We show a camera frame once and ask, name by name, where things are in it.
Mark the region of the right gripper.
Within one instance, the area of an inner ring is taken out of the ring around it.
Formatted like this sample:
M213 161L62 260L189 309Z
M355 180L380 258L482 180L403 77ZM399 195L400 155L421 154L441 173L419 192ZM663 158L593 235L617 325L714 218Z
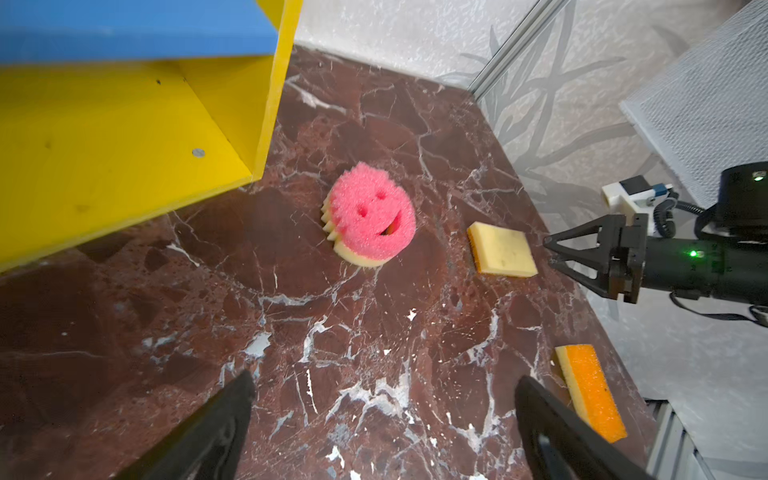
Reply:
M765 245L649 237L647 219L638 215L628 225L625 216L609 214L544 239L544 247L563 258L608 258L608 274L585 273L557 257L548 265L600 297L627 303L636 303L642 288L692 300L767 301ZM589 235L596 236L593 247L563 245Z

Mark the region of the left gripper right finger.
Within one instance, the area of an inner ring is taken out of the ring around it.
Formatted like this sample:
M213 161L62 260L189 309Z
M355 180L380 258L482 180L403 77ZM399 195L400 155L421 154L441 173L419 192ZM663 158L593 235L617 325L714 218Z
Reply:
M525 459L534 479L650 477L532 377L521 377L514 398Z

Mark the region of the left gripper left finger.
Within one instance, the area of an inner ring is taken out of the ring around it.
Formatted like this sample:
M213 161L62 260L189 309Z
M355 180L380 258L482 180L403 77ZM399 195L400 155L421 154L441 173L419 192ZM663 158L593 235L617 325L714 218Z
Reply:
M254 399L253 376L244 370L116 477L235 478Z

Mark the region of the orange yellow sponge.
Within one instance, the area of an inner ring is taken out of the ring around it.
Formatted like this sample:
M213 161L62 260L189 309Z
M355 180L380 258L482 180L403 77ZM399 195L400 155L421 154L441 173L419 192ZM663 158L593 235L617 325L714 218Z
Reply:
M564 379L578 416L609 443L628 434L592 345L555 348Z

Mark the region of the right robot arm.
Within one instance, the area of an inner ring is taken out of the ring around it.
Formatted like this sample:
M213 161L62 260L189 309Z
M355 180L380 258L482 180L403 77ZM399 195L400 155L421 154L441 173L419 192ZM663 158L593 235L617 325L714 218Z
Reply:
M724 170L709 208L642 176L603 193L610 214L545 239L561 273L627 303L651 289L669 293L675 304L711 297L766 306L766 163Z

